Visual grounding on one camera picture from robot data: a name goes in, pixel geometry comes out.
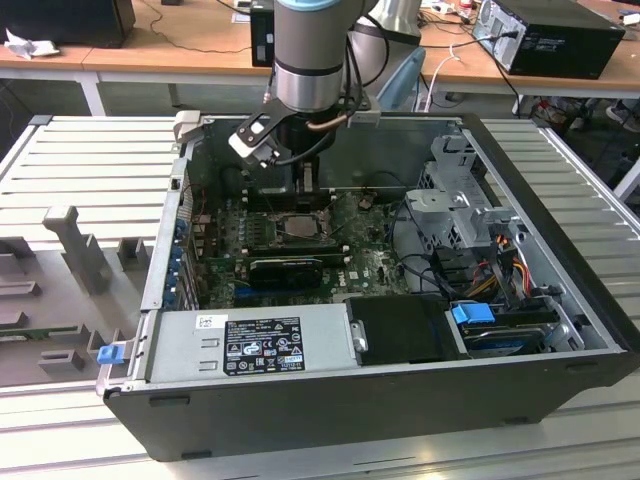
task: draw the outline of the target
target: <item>warning label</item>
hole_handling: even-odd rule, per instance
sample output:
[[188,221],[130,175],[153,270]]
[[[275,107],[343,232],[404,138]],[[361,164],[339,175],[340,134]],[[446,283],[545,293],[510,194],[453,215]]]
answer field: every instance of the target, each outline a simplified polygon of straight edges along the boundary
[[229,376],[304,370],[299,317],[227,321],[224,344]]

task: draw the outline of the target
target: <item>circuit board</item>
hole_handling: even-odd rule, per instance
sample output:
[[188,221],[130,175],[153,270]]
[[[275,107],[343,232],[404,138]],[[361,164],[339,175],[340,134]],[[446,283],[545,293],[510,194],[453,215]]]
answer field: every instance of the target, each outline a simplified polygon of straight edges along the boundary
[[[199,258],[207,308],[339,303],[351,296],[406,294],[403,273],[387,242],[393,209],[362,192],[334,197],[322,211],[252,212],[229,200],[212,216]],[[319,259],[322,279],[315,288],[257,291],[249,283],[256,261]]]

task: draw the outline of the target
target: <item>computer tower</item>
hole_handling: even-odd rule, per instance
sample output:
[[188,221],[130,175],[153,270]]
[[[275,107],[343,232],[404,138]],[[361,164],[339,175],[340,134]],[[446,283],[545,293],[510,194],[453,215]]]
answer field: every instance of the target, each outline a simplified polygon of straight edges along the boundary
[[273,0],[251,2],[251,63],[271,67],[275,55]]
[[[507,32],[516,38],[497,38]],[[511,75],[585,79],[600,77],[624,33],[571,0],[485,0],[473,29]]]
[[5,29],[57,45],[120,48],[136,21],[131,0],[0,0],[0,40]]

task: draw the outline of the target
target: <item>wooden desk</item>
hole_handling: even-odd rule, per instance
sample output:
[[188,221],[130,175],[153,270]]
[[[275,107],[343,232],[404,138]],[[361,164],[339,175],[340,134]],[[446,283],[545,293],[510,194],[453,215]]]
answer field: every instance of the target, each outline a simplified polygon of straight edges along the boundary
[[[618,9],[625,8],[624,4],[609,1],[581,0],[580,3],[611,18],[617,18]],[[455,25],[431,24],[422,32],[422,45],[450,45],[472,40],[470,35]],[[462,61],[451,60],[440,69],[436,79],[439,90],[511,92],[500,76],[495,63],[480,45],[460,47],[455,49],[455,53]],[[427,48],[427,58],[422,68],[425,77],[431,79],[438,64],[448,56],[448,49]],[[623,40],[598,80],[509,76],[509,81],[523,95],[637,98],[640,96],[640,40]]]
[[34,57],[27,60],[14,55],[8,48],[0,48],[1,68],[47,69],[47,70],[82,70],[82,61],[91,52],[91,47],[61,47],[60,55],[51,57]]
[[[625,8],[609,1],[581,1],[612,18],[617,18],[618,8]],[[137,21],[124,48],[63,47],[63,55],[32,61],[0,49],[0,78],[76,81],[84,91],[92,115],[106,114],[98,89],[100,82],[166,83],[173,86],[170,93],[176,92],[176,84],[265,84],[269,69],[251,66],[251,52],[247,48],[251,44],[249,26],[231,23],[231,10],[213,0],[185,0],[181,6],[162,6],[157,0],[133,0],[133,5]],[[154,20],[157,20],[155,31],[177,45],[202,50],[247,49],[239,53],[201,53],[176,48],[151,31]],[[435,25],[423,29],[423,45],[449,45],[471,39],[455,25],[438,26],[440,29]],[[462,61],[450,61],[441,69],[436,89],[512,94],[482,47],[471,45],[456,52]],[[422,70],[427,78],[431,78],[447,55],[447,49],[427,50]],[[522,95],[637,98],[640,41],[623,41],[599,80],[514,76],[511,81]]]
[[[269,74],[251,66],[251,35],[246,24],[231,23],[233,12],[212,0],[186,0],[181,6],[164,6],[156,0],[133,0],[136,24],[119,50],[94,48],[84,59],[86,70],[118,72],[189,73],[223,75]],[[176,48],[239,53],[201,53]]]

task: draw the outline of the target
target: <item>motherboard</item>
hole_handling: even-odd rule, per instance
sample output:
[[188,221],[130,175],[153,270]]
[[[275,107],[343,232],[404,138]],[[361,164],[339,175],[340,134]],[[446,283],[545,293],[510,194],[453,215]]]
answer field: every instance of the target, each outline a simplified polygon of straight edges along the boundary
[[196,219],[201,308],[339,303],[409,293],[388,242],[397,202],[333,193],[321,210],[277,208],[277,197],[230,199]]

